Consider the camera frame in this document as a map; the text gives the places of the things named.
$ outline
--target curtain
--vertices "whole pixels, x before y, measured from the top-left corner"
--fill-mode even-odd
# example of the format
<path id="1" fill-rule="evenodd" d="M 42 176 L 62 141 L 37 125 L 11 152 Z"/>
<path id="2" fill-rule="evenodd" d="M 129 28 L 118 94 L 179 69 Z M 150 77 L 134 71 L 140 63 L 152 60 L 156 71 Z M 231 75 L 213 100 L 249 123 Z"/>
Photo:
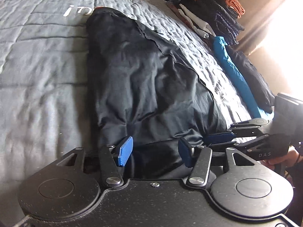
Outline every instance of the curtain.
<path id="1" fill-rule="evenodd" d="M 245 14 L 238 19 L 245 27 L 237 37 L 239 44 L 235 49 L 250 55 L 265 38 L 274 11 L 285 0 L 238 0 Z"/>

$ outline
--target stack of folded clothes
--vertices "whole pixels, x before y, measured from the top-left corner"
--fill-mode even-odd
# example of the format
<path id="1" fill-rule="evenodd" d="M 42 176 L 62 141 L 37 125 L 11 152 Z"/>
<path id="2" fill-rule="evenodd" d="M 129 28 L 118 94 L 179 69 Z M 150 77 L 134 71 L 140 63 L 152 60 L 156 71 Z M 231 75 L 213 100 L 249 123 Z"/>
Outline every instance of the stack of folded clothes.
<path id="1" fill-rule="evenodd" d="M 238 44 L 237 36 L 244 27 L 237 18 L 244 9 L 237 0 L 166 0 L 168 7 L 193 31 L 203 38 L 224 37 L 228 45 Z"/>

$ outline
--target bed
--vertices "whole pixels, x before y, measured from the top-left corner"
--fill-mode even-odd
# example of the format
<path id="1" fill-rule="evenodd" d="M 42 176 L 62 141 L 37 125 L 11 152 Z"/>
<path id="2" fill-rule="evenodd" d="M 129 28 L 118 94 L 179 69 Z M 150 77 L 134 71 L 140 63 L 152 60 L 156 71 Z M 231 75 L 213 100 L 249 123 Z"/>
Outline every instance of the bed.
<path id="1" fill-rule="evenodd" d="M 22 218 L 22 180 L 75 147 L 91 149 L 87 35 L 93 8 L 117 9 L 173 40 L 213 93 L 226 123 L 249 120 L 201 39 L 164 0 L 0 0 L 0 220 Z"/>

